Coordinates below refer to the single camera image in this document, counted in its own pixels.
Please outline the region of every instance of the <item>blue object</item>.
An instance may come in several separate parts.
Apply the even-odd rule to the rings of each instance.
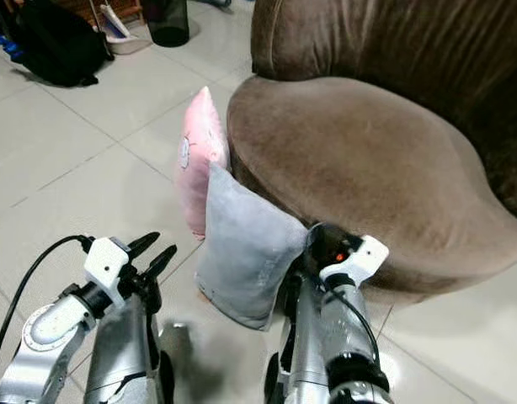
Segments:
[[[105,27],[113,33],[116,38],[125,38],[125,35],[107,18],[105,18]]]
[[[232,4],[232,0],[198,0],[200,3],[210,4],[214,7],[226,8]]]
[[[20,58],[24,54],[24,51],[17,45],[15,42],[11,40],[7,40],[4,36],[0,35],[0,46],[4,49],[6,53],[10,55],[12,61],[20,63]]]

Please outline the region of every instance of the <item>floor tile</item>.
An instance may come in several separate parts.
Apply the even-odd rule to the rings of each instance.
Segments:
[[[231,9],[235,11],[242,11],[249,17],[252,16],[255,8],[255,1],[253,0],[232,0]]]
[[[152,40],[150,31],[148,30],[148,25],[142,24],[138,19],[129,24],[126,24],[125,26],[132,35],[138,36],[139,38],[144,38],[145,40]]]
[[[136,260],[138,268],[145,268],[167,245],[179,247],[164,277],[198,246],[180,214],[172,183],[121,146],[113,146],[0,217],[0,287],[12,296],[34,259],[66,235],[117,236],[129,242],[149,231],[162,235]],[[84,259],[76,243],[51,254],[31,278],[19,302],[20,313],[27,317],[70,283],[82,284]],[[91,346],[89,336],[72,369]]]
[[[1,46],[0,46],[0,59],[5,61],[10,66],[21,66],[21,65],[18,65],[17,63],[13,63],[10,60],[9,55],[3,50],[3,48]]]
[[[178,105],[206,80],[152,48],[117,56],[87,88],[47,89],[84,118],[115,139],[140,129]]]
[[[211,84],[209,88],[221,122],[226,128],[227,106],[231,92],[217,84]],[[184,126],[185,110],[190,102],[191,98],[186,99],[160,118],[127,137],[122,144],[160,173],[172,178],[178,161],[178,147]]]
[[[188,1],[188,16],[191,18],[211,9],[213,9],[213,6],[210,4]]]
[[[4,297],[0,292],[0,327],[4,316],[8,312],[10,301]],[[23,330],[23,320],[13,315],[13,319],[10,322],[6,338],[4,339],[3,347],[0,353],[0,379],[2,379],[4,370],[8,367],[9,362],[12,360],[15,350],[17,349],[19,342],[21,341],[21,330]]]
[[[13,68],[0,57],[0,99],[21,91],[32,85],[32,82],[20,74],[14,73]]]
[[[389,339],[378,339],[381,368],[390,382],[395,402],[410,404],[461,404],[474,402],[436,373],[400,349]]]
[[[234,92],[237,90],[238,87],[240,87],[240,84],[245,82],[252,75],[253,73],[251,72],[251,59],[249,59],[217,83]]]
[[[37,86],[0,101],[0,212],[112,142]]]
[[[517,402],[517,264],[483,284],[394,310],[383,332],[477,402]]]
[[[83,404],[83,392],[75,381],[70,378],[66,380],[56,404]]]
[[[365,308],[367,309],[367,315],[369,316],[375,337],[378,338],[392,307],[375,301],[366,301]]]
[[[90,371],[90,359],[92,355],[89,355],[76,369],[73,370],[72,377],[77,381],[77,385],[81,391],[87,389],[88,372]]]
[[[251,28],[245,13],[212,9],[194,17],[200,32],[179,48],[152,48],[210,80],[223,78],[250,57]]]

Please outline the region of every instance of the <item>cartoon face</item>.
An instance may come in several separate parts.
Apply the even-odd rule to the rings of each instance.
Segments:
[[[180,167],[187,168],[189,165],[189,138],[186,135],[180,148]]]

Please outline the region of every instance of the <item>black cable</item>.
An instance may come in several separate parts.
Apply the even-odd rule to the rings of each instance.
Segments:
[[[86,246],[88,246],[89,243],[91,243],[91,240],[88,240],[85,236],[68,236],[64,237],[58,242],[54,243],[52,246],[47,248],[32,264],[30,269],[26,272],[26,274],[23,277],[23,280],[21,280],[21,284],[17,288],[17,291],[15,292],[15,296],[12,299],[12,302],[9,304],[8,312],[6,313],[6,316],[4,317],[3,324],[0,328],[0,349],[2,348],[4,337],[6,337],[6,331],[8,330],[9,323],[12,321],[13,312],[15,311],[15,308],[17,307],[17,304],[19,303],[19,298],[21,297],[21,294],[23,293],[24,287],[28,283],[30,277],[38,268],[38,266],[41,264],[41,262],[50,254],[53,250],[55,250],[57,247],[61,246],[62,244],[66,242],[70,242],[72,240],[77,240],[81,242],[83,245],[83,249],[85,249]]]
[[[331,292],[331,294],[337,300],[339,300],[341,303],[343,303],[345,306],[347,306],[350,309],[350,311],[352,311],[356,315],[356,317],[358,317],[358,320],[360,320],[361,325],[367,332],[367,336],[369,337],[370,344],[373,348],[373,354],[375,355],[375,364],[376,364],[376,366],[378,366],[378,369],[379,369],[380,368],[380,352],[378,351],[378,344],[376,343],[375,334],[373,334],[372,330],[370,329],[369,322],[367,322],[367,320],[365,319],[365,317],[363,317],[363,315],[360,313],[360,311],[352,303],[350,303],[348,300],[346,300],[339,292],[330,288],[329,285],[327,285],[322,280],[321,280],[321,282],[326,291]]]

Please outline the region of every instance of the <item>brown chair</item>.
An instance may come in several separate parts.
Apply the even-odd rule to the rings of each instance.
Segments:
[[[234,175],[306,224],[382,240],[371,299],[517,262],[517,0],[257,0],[252,56]]]

